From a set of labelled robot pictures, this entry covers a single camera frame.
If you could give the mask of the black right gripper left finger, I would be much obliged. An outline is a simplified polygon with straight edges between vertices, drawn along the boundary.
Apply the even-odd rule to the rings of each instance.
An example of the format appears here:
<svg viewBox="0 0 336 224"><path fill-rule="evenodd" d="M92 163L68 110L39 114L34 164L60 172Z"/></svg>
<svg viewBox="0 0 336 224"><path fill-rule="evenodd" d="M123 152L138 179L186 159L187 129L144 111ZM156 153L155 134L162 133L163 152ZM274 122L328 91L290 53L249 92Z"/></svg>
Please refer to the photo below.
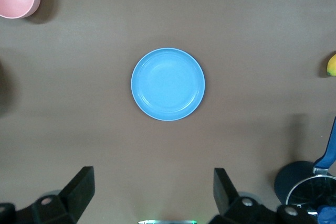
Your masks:
<svg viewBox="0 0 336 224"><path fill-rule="evenodd" d="M40 197L21 210L1 203L1 223L77 223L95 194L94 184L94 168L85 166L57 195Z"/></svg>

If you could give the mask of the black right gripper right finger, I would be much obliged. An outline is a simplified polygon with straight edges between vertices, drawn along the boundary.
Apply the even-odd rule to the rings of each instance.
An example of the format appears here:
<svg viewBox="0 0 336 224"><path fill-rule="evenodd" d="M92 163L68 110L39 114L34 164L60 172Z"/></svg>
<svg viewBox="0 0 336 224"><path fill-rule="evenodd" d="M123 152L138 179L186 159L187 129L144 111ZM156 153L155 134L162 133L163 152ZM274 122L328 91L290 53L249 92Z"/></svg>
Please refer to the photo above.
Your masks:
<svg viewBox="0 0 336 224"><path fill-rule="evenodd" d="M240 196L223 168L214 169L213 195L219 214L210 223L317 223L312 215L296 206L281 205L272 211L255 199Z"/></svg>

